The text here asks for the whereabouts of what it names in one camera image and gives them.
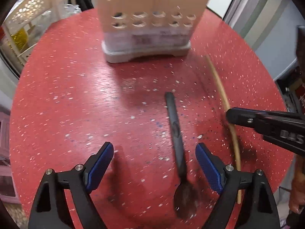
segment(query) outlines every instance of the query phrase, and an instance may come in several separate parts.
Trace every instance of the speckled red tabletop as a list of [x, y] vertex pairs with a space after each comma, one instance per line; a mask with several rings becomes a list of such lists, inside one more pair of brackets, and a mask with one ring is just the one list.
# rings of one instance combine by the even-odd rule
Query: speckled red tabletop
[[[233, 163], [231, 138], [220, 96], [204, 55], [210, 54], [231, 106], [285, 110], [270, 75], [229, 26], [206, 10], [185, 57], [154, 57], [109, 64], [96, 10], [53, 24], [27, 62], [13, 102], [10, 153], [20, 200], [29, 214], [47, 168], [70, 170], [105, 141], [114, 158], [91, 197], [109, 229], [201, 228], [218, 195], [195, 158], [204, 142], [224, 163]], [[200, 193], [197, 216], [175, 216], [175, 169], [164, 93], [176, 96], [187, 155], [188, 179]], [[265, 171], [273, 191], [293, 154], [237, 126], [242, 170]], [[69, 192], [68, 205], [81, 228]], [[239, 211], [235, 206], [228, 228]]]

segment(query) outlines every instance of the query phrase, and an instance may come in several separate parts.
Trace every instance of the metal screw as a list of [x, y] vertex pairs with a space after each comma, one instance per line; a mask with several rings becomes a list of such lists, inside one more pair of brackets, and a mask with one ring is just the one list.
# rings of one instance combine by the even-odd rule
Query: metal screw
[[259, 175], [259, 176], [262, 176], [264, 174], [264, 171], [262, 171], [261, 169], [258, 169], [256, 170], [256, 173]]
[[82, 164], [78, 164], [75, 166], [76, 170], [82, 170], [83, 169], [83, 165]]
[[47, 174], [47, 175], [50, 175], [51, 173], [52, 173], [52, 169], [47, 169], [46, 171], [45, 171], [45, 173]]
[[232, 165], [228, 164], [228, 165], [226, 166], [226, 170], [227, 170], [227, 171], [233, 171], [233, 170], [234, 170], [234, 167], [233, 167]]

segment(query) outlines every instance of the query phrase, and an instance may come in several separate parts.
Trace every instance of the spoon handle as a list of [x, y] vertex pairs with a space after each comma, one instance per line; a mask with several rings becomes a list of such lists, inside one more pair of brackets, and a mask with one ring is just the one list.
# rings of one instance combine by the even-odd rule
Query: spoon handle
[[170, 120], [170, 131], [173, 141], [173, 149], [175, 152], [176, 166], [181, 182], [186, 181], [187, 169], [184, 156], [183, 141], [180, 132], [179, 119], [175, 104], [175, 96], [172, 92], [165, 93], [167, 112]]

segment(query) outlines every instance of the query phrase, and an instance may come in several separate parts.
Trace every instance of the person's hand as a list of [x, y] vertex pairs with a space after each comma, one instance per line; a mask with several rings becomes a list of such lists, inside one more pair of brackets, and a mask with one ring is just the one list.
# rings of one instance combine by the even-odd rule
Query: person's hand
[[305, 175], [303, 174], [303, 166], [304, 158], [297, 155], [289, 200], [289, 209], [295, 213], [299, 213], [300, 205], [305, 205]]

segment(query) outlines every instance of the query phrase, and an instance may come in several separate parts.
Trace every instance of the wooden stick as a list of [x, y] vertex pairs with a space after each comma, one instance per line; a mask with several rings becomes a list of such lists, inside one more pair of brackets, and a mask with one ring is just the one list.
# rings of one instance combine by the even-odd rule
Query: wooden stick
[[[220, 77], [217, 73], [217, 70], [215, 69], [210, 57], [208, 55], [206, 55], [205, 58], [208, 61], [210, 69], [213, 73], [215, 84], [216, 84], [216, 86], [218, 88], [218, 91], [220, 93], [220, 97], [222, 99], [225, 112], [227, 112], [230, 109], [230, 103], [229, 103], [229, 100], [227, 98], [224, 86], [222, 85], [222, 81], [221, 81], [221, 79], [220, 79]], [[236, 131], [235, 131], [235, 126], [233, 124], [229, 123], [229, 130], [230, 130], [231, 135], [232, 135], [236, 169], [241, 171], [240, 152], [239, 152], [238, 139], [237, 139], [237, 134], [236, 134]], [[237, 195], [237, 203], [241, 204], [241, 202], [242, 202], [242, 193], [241, 193], [241, 190], [239, 190], [238, 195]]]

